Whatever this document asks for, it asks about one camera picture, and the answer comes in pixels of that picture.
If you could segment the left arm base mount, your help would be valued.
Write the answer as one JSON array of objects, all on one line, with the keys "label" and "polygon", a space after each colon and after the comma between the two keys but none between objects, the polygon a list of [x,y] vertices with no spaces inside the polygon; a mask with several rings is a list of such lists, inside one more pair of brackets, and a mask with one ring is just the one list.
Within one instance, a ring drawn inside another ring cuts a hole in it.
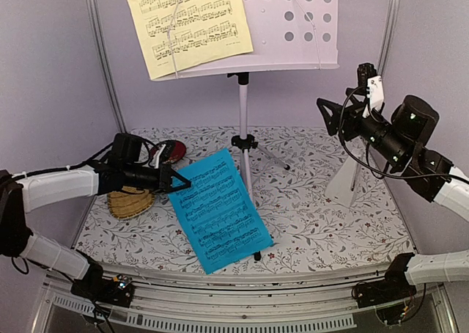
[{"label": "left arm base mount", "polygon": [[92,302],[129,308],[135,287],[131,277],[117,274],[106,279],[103,276],[103,267],[98,263],[91,263],[82,279],[73,280],[70,292]]}]

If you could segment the white metronome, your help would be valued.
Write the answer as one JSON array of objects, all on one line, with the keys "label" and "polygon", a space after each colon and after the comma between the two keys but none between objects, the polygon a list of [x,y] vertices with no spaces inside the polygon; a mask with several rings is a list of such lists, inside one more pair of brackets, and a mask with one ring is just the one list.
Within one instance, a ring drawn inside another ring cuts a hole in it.
[{"label": "white metronome", "polygon": [[337,170],[325,188],[325,196],[346,208],[355,201],[361,176],[361,165],[351,156]]}]

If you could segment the blue paper sheet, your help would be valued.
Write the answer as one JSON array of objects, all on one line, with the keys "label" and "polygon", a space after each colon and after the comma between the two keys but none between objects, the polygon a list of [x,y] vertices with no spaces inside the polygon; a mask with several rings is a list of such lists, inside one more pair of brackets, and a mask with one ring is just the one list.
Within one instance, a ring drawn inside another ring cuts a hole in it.
[{"label": "blue paper sheet", "polygon": [[206,274],[274,245],[227,149],[178,173],[191,186],[169,200]]}]

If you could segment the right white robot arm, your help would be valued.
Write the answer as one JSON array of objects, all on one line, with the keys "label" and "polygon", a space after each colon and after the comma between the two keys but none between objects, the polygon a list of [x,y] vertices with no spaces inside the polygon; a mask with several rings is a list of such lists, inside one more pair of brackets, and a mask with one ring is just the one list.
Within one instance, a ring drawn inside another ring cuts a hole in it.
[{"label": "right white robot arm", "polygon": [[[359,101],[353,91],[343,104],[319,98],[317,106],[328,133],[342,144],[361,137],[391,167],[383,177],[403,180],[420,197],[468,218],[468,177],[442,154],[429,150],[439,114],[424,100],[407,95],[387,121],[379,112],[364,117],[368,100]],[[408,285],[468,280],[468,251],[439,255],[400,254],[379,285],[386,301],[395,300]]]}]

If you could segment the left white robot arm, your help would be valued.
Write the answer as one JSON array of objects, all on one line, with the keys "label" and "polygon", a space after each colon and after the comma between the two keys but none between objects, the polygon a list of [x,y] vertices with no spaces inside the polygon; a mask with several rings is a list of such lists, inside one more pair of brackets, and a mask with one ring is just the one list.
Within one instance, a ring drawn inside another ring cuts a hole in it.
[{"label": "left white robot arm", "polygon": [[16,175],[1,171],[1,255],[65,274],[80,281],[93,299],[103,299],[109,285],[102,266],[31,230],[26,214],[61,201],[123,192],[128,187],[166,194],[190,188],[188,179],[162,162],[165,149],[165,144],[118,133],[112,143],[76,165]]}]

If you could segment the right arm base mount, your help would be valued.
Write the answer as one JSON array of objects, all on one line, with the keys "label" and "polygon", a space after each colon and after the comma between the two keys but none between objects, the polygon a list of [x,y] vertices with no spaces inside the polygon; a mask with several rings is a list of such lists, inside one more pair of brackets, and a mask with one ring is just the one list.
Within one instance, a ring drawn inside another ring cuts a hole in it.
[{"label": "right arm base mount", "polygon": [[378,320],[385,326],[399,326],[414,318],[421,310],[426,298],[426,284],[418,304],[417,287],[405,277],[409,262],[415,253],[397,255],[384,274],[374,282],[359,282],[351,290],[351,296],[359,308],[383,307],[375,310]]}]

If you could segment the yellow sheet music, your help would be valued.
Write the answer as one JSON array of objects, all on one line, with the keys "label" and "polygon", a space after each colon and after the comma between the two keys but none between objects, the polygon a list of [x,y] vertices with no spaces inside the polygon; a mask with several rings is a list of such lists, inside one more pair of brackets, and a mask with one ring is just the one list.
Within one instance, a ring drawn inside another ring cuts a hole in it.
[{"label": "yellow sheet music", "polygon": [[150,79],[253,52],[243,0],[127,0]]}]

